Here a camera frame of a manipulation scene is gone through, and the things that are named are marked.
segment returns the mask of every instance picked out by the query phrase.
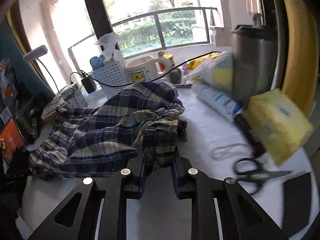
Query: black scissors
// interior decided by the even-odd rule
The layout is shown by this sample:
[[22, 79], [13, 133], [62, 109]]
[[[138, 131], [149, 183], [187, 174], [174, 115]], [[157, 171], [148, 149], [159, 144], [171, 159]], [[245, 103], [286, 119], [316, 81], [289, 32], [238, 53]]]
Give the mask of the black scissors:
[[[249, 161], [255, 164], [256, 169], [249, 170], [249, 171], [239, 171], [237, 168], [238, 164], [246, 161]], [[285, 176], [292, 172], [292, 171], [266, 171], [265, 169], [262, 168], [262, 163], [258, 162], [253, 158], [240, 159], [234, 164], [233, 170], [239, 176], [237, 181], [245, 181], [245, 182], [251, 182], [256, 184], [257, 186], [256, 191], [250, 193], [250, 195], [256, 194], [268, 179]]]

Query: scissors handle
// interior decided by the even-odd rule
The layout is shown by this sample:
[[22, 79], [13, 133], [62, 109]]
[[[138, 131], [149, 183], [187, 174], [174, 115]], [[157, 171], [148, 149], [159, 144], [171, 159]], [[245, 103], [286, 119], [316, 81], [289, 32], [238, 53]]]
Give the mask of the scissors handle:
[[251, 179], [250, 177], [238, 178], [237, 181], [244, 181], [256, 184], [256, 190], [254, 192], [249, 193], [250, 195], [256, 194], [263, 186], [263, 181], [260, 179]]
[[[249, 170], [249, 171], [238, 171], [237, 164], [245, 161], [253, 162], [256, 165], [256, 169]], [[251, 175], [251, 174], [255, 174], [257, 172], [262, 171], [262, 164], [253, 158], [242, 158], [233, 165], [233, 170], [238, 176]]]

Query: triangular cutout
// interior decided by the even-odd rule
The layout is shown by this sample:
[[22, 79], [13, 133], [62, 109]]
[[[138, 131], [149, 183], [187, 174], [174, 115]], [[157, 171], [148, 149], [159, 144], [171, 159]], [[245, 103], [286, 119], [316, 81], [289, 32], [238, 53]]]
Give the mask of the triangular cutout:
[[257, 211], [247, 202], [247, 200], [240, 194], [237, 194], [239, 206], [242, 211], [242, 216], [246, 226], [254, 226], [262, 222], [262, 217]]
[[54, 217], [53, 221], [68, 228], [72, 227], [81, 197], [82, 193], [76, 193]]

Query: white table surface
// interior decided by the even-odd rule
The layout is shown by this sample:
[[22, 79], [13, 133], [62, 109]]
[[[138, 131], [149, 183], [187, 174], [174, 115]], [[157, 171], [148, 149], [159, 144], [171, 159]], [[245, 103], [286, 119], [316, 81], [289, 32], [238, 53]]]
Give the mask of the white table surface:
[[[209, 177], [221, 180], [225, 177], [236, 177], [232, 169], [233, 163], [246, 155], [249, 157], [250, 150], [239, 147], [230, 158], [220, 161], [212, 159], [211, 154], [217, 147], [245, 143], [241, 132], [212, 108], [199, 101], [191, 89], [179, 89], [179, 99], [186, 109], [181, 119], [188, 121], [188, 141], [178, 144], [180, 155], [188, 158], [194, 168], [205, 172]], [[105, 99], [98, 98], [96, 102], [91, 102], [90, 106], [96, 107], [99, 102], [104, 101]], [[52, 126], [46, 126], [42, 130], [41, 138], [34, 147], [49, 136], [51, 129]], [[268, 154], [262, 158], [266, 170], [293, 171], [286, 177], [269, 180], [260, 192], [253, 196], [280, 227], [283, 215], [283, 182], [289, 179], [289, 176], [311, 171], [312, 203], [309, 225], [290, 238], [299, 240], [319, 212], [318, 189], [309, 159], [302, 148], [281, 167], [277, 167]], [[21, 216], [27, 225], [35, 230], [78, 181], [79, 179], [43, 181], [29, 177], [21, 210]], [[191, 200], [178, 200], [173, 190], [170, 168], [160, 169], [147, 178], [142, 199], [127, 202], [127, 239], [186, 240], [190, 239], [190, 234]]]

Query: mug handle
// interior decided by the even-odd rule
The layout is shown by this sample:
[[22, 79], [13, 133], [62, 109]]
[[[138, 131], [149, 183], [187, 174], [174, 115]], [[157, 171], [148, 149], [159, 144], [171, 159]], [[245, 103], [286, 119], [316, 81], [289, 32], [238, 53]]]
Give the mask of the mug handle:
[[163, 75], [172, 69], [171, 61], [165, 57], [157, 57], [154, 59], [154, 62], [162, 63], [165, 68], [164, 71], [158, 73], [158, 76]]

